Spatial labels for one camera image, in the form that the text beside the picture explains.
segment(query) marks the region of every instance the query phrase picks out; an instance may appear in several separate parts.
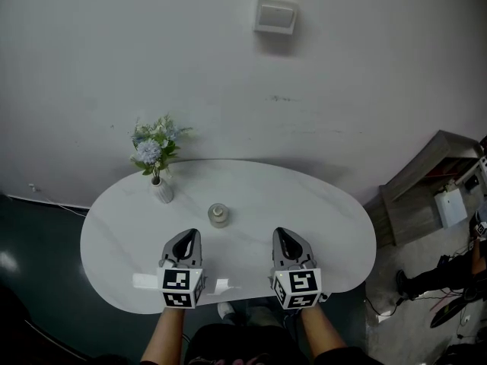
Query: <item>wall socket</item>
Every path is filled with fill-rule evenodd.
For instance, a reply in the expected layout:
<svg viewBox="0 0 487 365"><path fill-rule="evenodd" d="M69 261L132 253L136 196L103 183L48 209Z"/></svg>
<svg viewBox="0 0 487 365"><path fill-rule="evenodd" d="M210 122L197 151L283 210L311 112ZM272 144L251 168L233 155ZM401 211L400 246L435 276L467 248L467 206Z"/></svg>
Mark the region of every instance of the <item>wall socket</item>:
<svg viewBox="0 0 487 365"><path fill-rule="evenodd" d="M39 189L35 186L35 184L28 184L29 185L29 188L32 189L32 192L38 192Z"/></svg>

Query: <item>light switch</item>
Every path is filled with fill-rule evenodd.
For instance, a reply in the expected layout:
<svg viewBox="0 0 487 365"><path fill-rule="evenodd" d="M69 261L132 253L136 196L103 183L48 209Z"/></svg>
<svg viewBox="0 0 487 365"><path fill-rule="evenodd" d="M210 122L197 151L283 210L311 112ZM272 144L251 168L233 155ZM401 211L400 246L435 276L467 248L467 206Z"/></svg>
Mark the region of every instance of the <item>light switch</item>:
<svg viewBox="0 0 487 365"><path fill-rule="evenodd" d="M291 35L297 14L298 4L291 0L257 0L253 29Z"/></svg>
<svg viewBox="0 0 487 365"><path fill-rule="evenodd" d="M290 8L262 5L260 7L259 25L289 28L294 11Z"/></svg>

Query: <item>white box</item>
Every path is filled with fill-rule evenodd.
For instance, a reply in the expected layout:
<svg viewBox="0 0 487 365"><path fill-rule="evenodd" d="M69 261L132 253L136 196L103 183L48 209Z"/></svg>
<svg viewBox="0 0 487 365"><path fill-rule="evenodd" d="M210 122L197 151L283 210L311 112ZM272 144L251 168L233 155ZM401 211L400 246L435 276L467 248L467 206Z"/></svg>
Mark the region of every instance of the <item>white box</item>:
<svg viewBox="0 0 487 365"><path fill-rule="evenodd" d="M438 193L434 200L440 212L441 223L448 228L466 219L466 209L459 189Z"/></svg>

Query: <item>white wall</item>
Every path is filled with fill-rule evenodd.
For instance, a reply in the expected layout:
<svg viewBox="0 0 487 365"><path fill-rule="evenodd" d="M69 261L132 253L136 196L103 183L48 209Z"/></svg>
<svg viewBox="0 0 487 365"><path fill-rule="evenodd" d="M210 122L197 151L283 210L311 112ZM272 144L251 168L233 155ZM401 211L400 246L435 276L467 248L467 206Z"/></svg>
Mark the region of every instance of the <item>white wall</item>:
<svg viewBox="0 0 487 365"><path fill-rule="evenodd" d="M438 129L487 133L487 0L0 0L0 189L90 205L136 171L137 116L196 128L184 158L281 164L366 202Z"/></svg>

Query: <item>black cable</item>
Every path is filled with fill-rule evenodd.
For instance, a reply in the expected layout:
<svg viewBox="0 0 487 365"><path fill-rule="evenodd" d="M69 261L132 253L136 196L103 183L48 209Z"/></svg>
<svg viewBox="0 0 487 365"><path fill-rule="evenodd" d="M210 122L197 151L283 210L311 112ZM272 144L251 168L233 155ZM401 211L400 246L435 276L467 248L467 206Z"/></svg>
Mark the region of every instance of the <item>black cable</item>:
<svg viewBox="0 0 487 365"><path fill-rule="evenodd" d="M371 305L371 308L374 310L374 312L376 314L378 314L379 316L392 316L394 315L394 313L396 312L397 310L397 307L401 305L401 303L404 301L404 299L401 297L399 300L396 301L396 306L394 307L394 311L392 311L392 313L390 315L382 315L381 313L379 313L375 308L374 306L372 305L372 302L369 300L368 297L365 297L366 301L368 301L368 303Z"/></svg>
<svg viewBox="0 0 487 365"><path fill-rule="evenodd" d="M450 289L450 292L445 292L444 290L440 289L441 292L443 292L445 295L449 294L456 294L456 295L463 295L463 292L455 292L454 290Z"/></svg>

